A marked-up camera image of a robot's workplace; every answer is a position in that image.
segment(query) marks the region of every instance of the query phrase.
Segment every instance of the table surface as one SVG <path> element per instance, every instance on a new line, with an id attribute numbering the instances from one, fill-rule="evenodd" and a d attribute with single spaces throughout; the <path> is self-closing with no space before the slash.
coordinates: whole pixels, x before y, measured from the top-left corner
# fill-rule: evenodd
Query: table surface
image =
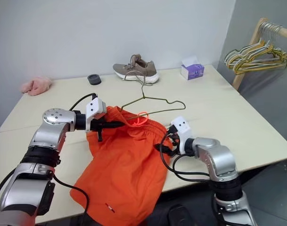
<path id="1" fill-rule="evenodd" d="M 46 93 L 36 97 L 23 95 L 0 128 L 0 181 L 22 159 L 46 109 L 68 109 L 90 92 L 98 93 L 107 105 L 118 106 L 141 95 L 137 82 L 121 81 L 115 75 L 101 78 L 102 83 L 96 87 L 89 85 L 86 78 L 57 80 Z M 178 99 L 187 108 L 154 114 L 150 118 L 168 125 L 172 119 L 183 115 L 195 136 L 215 138 L 226 145 L 233 152 L 239 171 L 287 158 L 287 141 L 212 66 L 207 65 L 204 76 L 191 81 L 185 81 L 179 69 L 160 71 L 160 78 L 158 83 L 144 88 L 146 96 Z M 76 109 L 84 111 L 86 103 L 83 101 Z M 138 113 L 162 107 L 167 108 L 167 105 L 153 101 L 147 104 L 147 100 L 143 100 L 126 110 Z M 63 182 L 73 184 L 92 160 L 84 131 L 67 133 L 60 156 L 62 163 L 56 167 L 56 175 Z M 176 168 L 206 172 L 202 162 L 189 157 L 180 159 Z M 168 172 L 163 191 L 188 184 L 191 182 Z M 71 199 L 69 190 L 57 184 L 50 211 L 37 217 L 36 222 L 82 213 L 83 208 Z"/>

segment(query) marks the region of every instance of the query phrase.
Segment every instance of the black cable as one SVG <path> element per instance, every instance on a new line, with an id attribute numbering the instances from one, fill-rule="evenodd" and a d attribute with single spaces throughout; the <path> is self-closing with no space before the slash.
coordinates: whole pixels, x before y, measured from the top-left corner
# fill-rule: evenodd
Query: black cable
<path id="1" fill-rule="evenodd" d="M 179 155 L 179 156 L 173 161 L 173 163 L 172 163 L 172 169 L 173 169 L 174 171 L 175 171 L 175 165 L 176 165 L 177 161 L 178 161 L 180 158 L 184 157 L 184 156 L 191 156 L 191 155 L 188 155 L 188 154 L 181 154 L 181 155 Z M 174 174 L 175 174 L 178 178 L 180 178 L 180 179 L 182 179 L 182 180 L 185 180 L 185 181 L 190 181 L 190 182 L 207 182 L 207 183 L 208 183 L 208 180 L 206 180 L 206 179 L 188 179 L 188 178 L 181 177 L 178 173 L 175 173 L 175 172 L 174 172 Z M 205 173 L 197 172 L 197 175 L 205 175 Z"/>
<path id="2" fill-rule="evenodd" d="M 211 209 L 212 209 L 212 211 L 213 211 L 213 214 L 214 214 L 214 216 L 215 216 L 215 218 L 219 221 L 219 222 L 221 222 L 222 224 L 226 224 L 226 225 L 230 225 L 230 226 L 251 226 L 251 225 L 248 225 L 248 224 L 239 224 L 239 223 L 232 223 L 232 222 L 228 222 L 228 221 L 226 221 L 226 220 L 223 220 L 223 219 L 221 219 L 220 217 L 219 217 L 219 214 L 218 214 L 218 212 L 215 210 L 215 202 L 214 202 L 214 193 L 212 193 L 211 194 Z"/>
<path id="3" fill-rule="evenodd" d="M 53 176 L 53 178 L 54 178 L 54 180 L 55 180 L 56 182 L 58 182 L 60 185 L 65 186 L 65 187 L 69 187 L 69 188 L 72 188 L 72 189 L 75 189 L 75 190 L 77 190 L 77 191 L 83 193 L 83 195 L 86 197 L 86 208 L 85 208 L 85 210 L 84 210 L 84 212 L 83 212 L 83 214 L 82 214 L 82 221 L 81 221 L 81 226 L 83 226 L 84 219 L 85 219 L 86 213 L 87 213 L 87 211 L 88 211 L 89 202 L 90 202 L 90 199 L 89 199 L 88 194 L 87 194 L 84 190 L 82 190 L 82 189 L 80 189 L 80 188 L 78 188 L 78 187 L 75 187 L 75 186 L 72 186 L 72 185 L 68 185 L 68 184 L 66 184 L 66 183 L 64 183 L 64 182 L 62 182 L 62 181 L 60 181 L 55 175 Z"/>
<path id="4" fill-rule="evenodd" d="M 0 183 L 0 191 L 1 191 L 2 187 L 4 186 L 4 184 L 6 183 L 6 181 L 8 181 L 8 179 L 13 175 L 15 170 L 16 170 L 16 168 L 14 168 L 10 173 L 8 173 L 8 175 L 2 180 L 2 182 Z"/>
<path id="5" fill-rule="evenodd" d="M 96 95 L 96 94 L 95 93 L 90 93 L 90 94 L 87 94 L 87 95 L 83 96 L 78 101 L 76 101 L 76 103 L 69 109 L 69 111 L 72 111 L 82 100 L 84 100 L 87 97 L 93 96 L 93 95 Z"/>
<path id="6" fill-rule="evenodd" d="M 162 162 L 164 164 L 164 166 L 171 172 L 173 173 L 177 173 L 177 174 L 183 174 L 183 175 L 204 175 L 204 176 L 209 176 L 208 173 L 203 173 L 203 172 L 182 172 L 182 171 L 176 171 L 174 169 L 172 169 L 169 165 L 167 165 L 167 163 L 165 162 L 164 156 L 163 156 L 163 152 L 162 152 L 162 146 L 163 146 L 163 142 L 164 140 L 167 138 L 168 133 L 166 133 L 164 135 L 164 137 L 162 138 L 161 142 L 160 142 L 160 148 L 159 148 L 159 152 L 160 152 L 160 156 L 162 159 Z"/>

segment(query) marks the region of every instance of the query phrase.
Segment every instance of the wooden clothes rack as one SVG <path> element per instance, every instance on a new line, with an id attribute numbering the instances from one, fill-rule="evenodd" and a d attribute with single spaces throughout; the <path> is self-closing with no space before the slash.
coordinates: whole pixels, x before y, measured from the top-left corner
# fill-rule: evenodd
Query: wooden clothes rack
<path id="1" fill-rule="evenodd" d="M 260 34 L 260 26 L 263 22 L 268 22 L 268 19 L 267 18 L 261 18 L 260 21 L 257 23 L 256 27 L 255 27 L 255 30 L 253 32 L 253 35 L 252 35 L 252 38 L 249 42 L 249 45 L 253 45 L 255 43 L 258 42 L 258 40 L 260 39 L 261 37 L 261 34 Z M 278 32 L 279 35 L 283 36 L 283 37 L 286 37 L 287 38 L 287 29 L 286 28 L 281 28 Z M 232 83 L 232 86 L 238 90 L 239 86 L 241 85 L 242 83 L 242 80 L 245 76 L 245 73 L 243 74 L 238 74 L 235 76 L 234 80 L 233 80 L 233 83 Z"/>

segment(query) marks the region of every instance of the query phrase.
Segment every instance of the floor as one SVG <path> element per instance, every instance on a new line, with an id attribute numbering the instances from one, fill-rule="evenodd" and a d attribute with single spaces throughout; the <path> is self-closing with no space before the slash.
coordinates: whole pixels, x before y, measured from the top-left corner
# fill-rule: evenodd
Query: floor
<path id="1" fill-rule="evenodd" d="M 268 166 L 243 186 L 258 226 L 287 226 L 287 161 Z M 182 192 L 163 194 L 145 226 L 168 226 L 167 213 L 171 206 L 185 206 L 197 226 L 215 226 L 210 208 L 211 191 L 202 186 Z M 40 224 L 41 226 L 77 226 L 80 218 L 67 218 Z M 87 217 L 86 226 L 99 226 Z"/>

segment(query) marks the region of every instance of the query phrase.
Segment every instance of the white shoe sole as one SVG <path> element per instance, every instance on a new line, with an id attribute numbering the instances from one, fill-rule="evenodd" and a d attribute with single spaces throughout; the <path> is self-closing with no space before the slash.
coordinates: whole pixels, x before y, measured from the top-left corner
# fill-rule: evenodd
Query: white shoe sole
<path id="1" fill-rule="evenodd" d="M 116 71 L 114 71 L 120 78 L 124 79 L 125 78 L 125 75 L 124 74 L 120 74 Z M 140 79 L 141 81 L 144 81 L 144 76 L 142 75 L 127 75 L 126 76 L 126 79 L 127 80 L 132 80 L 132 81 L 135 81 L 137 79 Z M 145 82 L 146 83 L 155 83 L 156 81 L 158 81 L 159 79 L 159 75 L 158 73 L 154 74 L 153 76 L 148 76 L 148 77 L 145 77 Z"/>

